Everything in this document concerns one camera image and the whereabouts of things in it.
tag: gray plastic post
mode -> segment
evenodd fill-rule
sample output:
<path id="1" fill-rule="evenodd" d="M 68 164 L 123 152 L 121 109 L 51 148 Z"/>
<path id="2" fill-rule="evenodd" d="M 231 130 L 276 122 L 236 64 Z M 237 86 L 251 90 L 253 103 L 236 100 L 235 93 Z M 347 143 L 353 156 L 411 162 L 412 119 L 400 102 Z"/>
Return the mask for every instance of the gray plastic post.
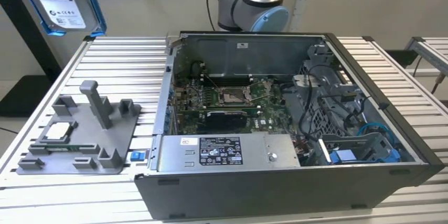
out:
<path id="1" fill-rule="evenodd" d="M 75 157 L 73 166 L 76 169 L 95 169 L 96 163 L 91 157 Z"/>
<path id="2" fill-rule="evenodd" d="M 79 151 L 83 154 L 97 154 L 100 152 L 100 146 L 99 144 L 95 144 L 92 147 L 80 147 Z"/>
<path id="3" fill-rule="evenodd" d="M 104 110 L 107 111 L 107 114 L 111 115 L 113 112 L 113 107 L 111 105 L 108 97 L 101 97 L 101 101 L 103 101 Z"/>
<path id="4" fill-rule="evenodd" d="M 49 155 L 49 151 L 47 150 L 45 147 L 33 147 L 31 145 L 31 147 L 28 148 L 28 151 L 33 154 L 33 155 Z"/>
<path id="5" fill-rule="evenodd" d="M 105 149 L 101 148 L 97 156 L 97 161 L 100 161 L 104 168 L 117 168 L 123 163 L 117 149 L 113 149 L 112 155 L 108 155 Z"/>
<path id="6" fill-rule="evenodd" d="M 136 116 L 137 111 L 136 111 L 132 99 L 120 100 L 119 111 L 120 111 L 121 117 L 124 117 L 125 114 L 129 114 L 131 116 Z"/>
<path id="7" fill-rule="evenodd" d="M 40 170 L 43 165 L 44 163 L 40 158 L 23 158 L 19 161 L 19 166 L 24 170 Z"/>
<path id="8" fill-rule="evenodd" d="M 92 112 L 100 122 L 101 128 L 108 129 L 112 126 L 112 121 L 108 117 L 109 115 L 108 109 L 105 108 L 103 104 L 100 95 L 96 90 L 97 86 L 99 85 L 96 81 L 87 80 L 81 83 L 79 90 L 87 96 L 89 100 Z"/>
<path id="9" fill-rule="evenodd" d="M 69 113 L 68 108 L 76 107 L 76 103 L 73 101 L 73 98 L 69 95 L 61 95 L 56 99 L 52 108 L 55 109 L 55 112 L 59 116 L 64 115 L 72 115 Z"/>

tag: floor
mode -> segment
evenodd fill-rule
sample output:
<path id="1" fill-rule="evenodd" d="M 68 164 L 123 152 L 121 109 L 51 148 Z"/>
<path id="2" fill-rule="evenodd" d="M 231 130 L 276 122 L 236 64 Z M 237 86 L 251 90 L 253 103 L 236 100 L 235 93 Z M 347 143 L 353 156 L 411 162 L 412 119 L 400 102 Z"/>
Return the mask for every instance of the floor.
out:
<path id="1" fill-rule="evenodd" d="M 9 89 L 15 86 L 17 81 L 0 81 L 0 100 L 9 92 Z M 12 131 L 20 131 L 28 118 L 4 118 L 0 117 L 0 127 Z M 16 134 L 0 130 L 0 156 L 5 152 Z"/>

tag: workbench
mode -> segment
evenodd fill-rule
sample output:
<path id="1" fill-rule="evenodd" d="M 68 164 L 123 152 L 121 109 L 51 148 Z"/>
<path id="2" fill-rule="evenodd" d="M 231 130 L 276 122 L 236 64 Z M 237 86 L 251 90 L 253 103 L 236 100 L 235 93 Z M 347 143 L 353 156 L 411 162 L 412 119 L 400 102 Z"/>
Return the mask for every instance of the workbench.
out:
<path id="1" fill-rule="evenodd" d="M 428 146 L 448 164 L 448 109 L 376 42 L 361 37 L 339 39 Z M 145 162 L 131 162 L 129 156 L 132 151 L 151 148 L 165 48 L 165 38 L 99 37 L 81 43 L 0 159 L 1 222 L 160 223 L 152 222 L 132 182 L 133 174 L 144 171 Z M 55 113 L 51 105 L 57 96 L 69 94 L 76 103 L 87 102 L 79 91 L 84 80 L 99 82 L 99 93 L 107 95 L 111 102 L 133 99 L 143 107 L 123 172 L 119 175 L 17 175 L 17 162 Z M 201 224 L 297 222 L 445 223 L 448 168 L 421 186 L 397 190 L 373 209 L 191 221 Z"/>

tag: warning label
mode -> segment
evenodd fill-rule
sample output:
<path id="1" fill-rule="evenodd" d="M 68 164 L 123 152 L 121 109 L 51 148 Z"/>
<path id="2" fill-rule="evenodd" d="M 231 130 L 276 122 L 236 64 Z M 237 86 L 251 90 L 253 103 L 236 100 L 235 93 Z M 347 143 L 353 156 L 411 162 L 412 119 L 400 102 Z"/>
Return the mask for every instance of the warning label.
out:
<path id="1" fill-rule="evenodd" d="M 201 137 L 199 146 L 201 165 L 243 165 L 239 137 Z"/>

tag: aluminum extrusion table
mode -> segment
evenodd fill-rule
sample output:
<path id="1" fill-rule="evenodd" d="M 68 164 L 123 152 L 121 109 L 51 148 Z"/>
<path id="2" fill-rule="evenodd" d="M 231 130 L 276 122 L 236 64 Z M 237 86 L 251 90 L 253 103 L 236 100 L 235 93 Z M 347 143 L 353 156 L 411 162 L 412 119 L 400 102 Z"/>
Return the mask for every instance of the aluminum extrusion table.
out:
<path id="1" fill-rule="evenodd" d="M 415 50 L 443 74 L 448 74 L 448 38 L 413 37 L 405 49 Z"/>
<path id="2" fill-rule="evenodd" d="M 343 45 L 388 96 L 427 144 L 448 164 L 448 110 L 392 60 L 376 42 L 340 37 Z M 143 106 L 129 151 L 152 142 L 161 75 L 164 38 L 100 37 L 84 41 L 55 85 L 0 159 L 0 222 L 159 223 L 151 218 L 133 174 L 145 162 L 131 162 L 119 175 L 17 175 L 17 161 L 53 114 L 59 94 L 87 102 L 79 85 L 96 80 L 111 102 L 133 99 Z M 421 186 L 397 190 L 368 210 L 213 219 L 191 223 L 448 223 L 448 168 Z"/>

